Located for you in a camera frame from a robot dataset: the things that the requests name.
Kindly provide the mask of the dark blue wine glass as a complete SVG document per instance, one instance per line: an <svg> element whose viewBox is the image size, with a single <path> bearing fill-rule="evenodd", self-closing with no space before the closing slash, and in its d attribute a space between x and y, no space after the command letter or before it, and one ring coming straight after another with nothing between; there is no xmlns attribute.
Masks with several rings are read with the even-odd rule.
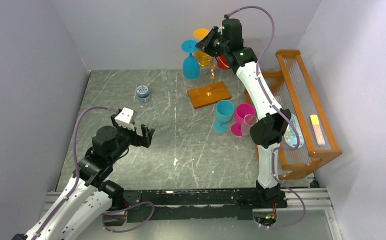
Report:
<svg viewBox="0 0 386 240"><path fill-rule="evenodd" d="M183 61L182 73L186 79L194 80L200 77L200 65L197 58L193 55L197 52L196 40L186 40L181 44L182 51L186 52L188 56Z"/></svg>

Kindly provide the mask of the light blue wine glass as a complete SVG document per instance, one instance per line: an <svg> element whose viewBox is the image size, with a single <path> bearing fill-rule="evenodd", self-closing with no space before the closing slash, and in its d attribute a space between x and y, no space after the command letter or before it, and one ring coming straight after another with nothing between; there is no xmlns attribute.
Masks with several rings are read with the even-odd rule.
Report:
<svg viewBox="0 0 386 240"><path fill-rule="evenodd" d="M216 133L227 132L228 122L231 120L234 110L234 104L229 100L221 100L216 104L215 122L213 123L213 130Z"/></svg>

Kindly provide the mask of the pink wine glass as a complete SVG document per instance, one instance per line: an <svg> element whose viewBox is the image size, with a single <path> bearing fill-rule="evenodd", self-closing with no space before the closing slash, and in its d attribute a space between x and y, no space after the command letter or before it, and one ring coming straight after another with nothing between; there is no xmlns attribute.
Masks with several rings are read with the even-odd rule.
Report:
<svg viewBox="0 0 386 240"><path fill-rule="evenodd" d="M246 115L255 115L255 108L248 103L241 103L234 112L235 123L231 126L231 132L238 137L242 136L241 125Z"/></svg>

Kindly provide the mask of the clear wine glass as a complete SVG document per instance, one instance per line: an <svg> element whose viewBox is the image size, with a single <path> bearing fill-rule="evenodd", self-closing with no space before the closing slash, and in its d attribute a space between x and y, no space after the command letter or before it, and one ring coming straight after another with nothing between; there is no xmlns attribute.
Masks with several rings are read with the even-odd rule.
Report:
<svg viewBox="0 0 386 240"><path fill-rule="evenodd" d="M233 134L236 133L236 138L233 140L233 144L237 149L242 150L247 147L247 138L250 136L250 129L257 122L258 118L255 115L247 114L243 118L242 123L235 123L232 126L231 130L233 130Z"/></svg>

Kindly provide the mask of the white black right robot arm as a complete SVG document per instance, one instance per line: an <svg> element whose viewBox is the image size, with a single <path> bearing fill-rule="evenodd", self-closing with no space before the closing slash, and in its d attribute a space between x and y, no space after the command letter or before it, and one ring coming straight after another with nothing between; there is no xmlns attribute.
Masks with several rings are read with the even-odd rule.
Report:
<svg viewBox="0 0 386 240"><path fill-rule="evenodd" d="M291 111L283 109L273 97L258 67L258 58L252 48L244 46L242 25L238 19L227 18L220 27L214 26L196 44L211 57L223 56L245 86L255 107L258 121L250 128L250 136L257 145L259 173L256 202L261 207L270 206L280 194L277 155L283 135L291 118Z"/></svg>

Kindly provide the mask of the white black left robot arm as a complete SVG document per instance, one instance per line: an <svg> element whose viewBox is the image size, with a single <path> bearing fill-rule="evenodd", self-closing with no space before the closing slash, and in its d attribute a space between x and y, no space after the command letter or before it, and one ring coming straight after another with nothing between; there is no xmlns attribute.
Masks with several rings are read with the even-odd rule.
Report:
<svg viewBox="0 0 386 240"><path fill-rule="evenodd" d="M74 175L52 207L27 233L18 233L15 240L75 240L96 218L110 211L131 209L124 189L107 177L114 163L129 146L151 144L153 128L135 129L117 123L99 128L92 138L92 147L77 162Z"/></svg>

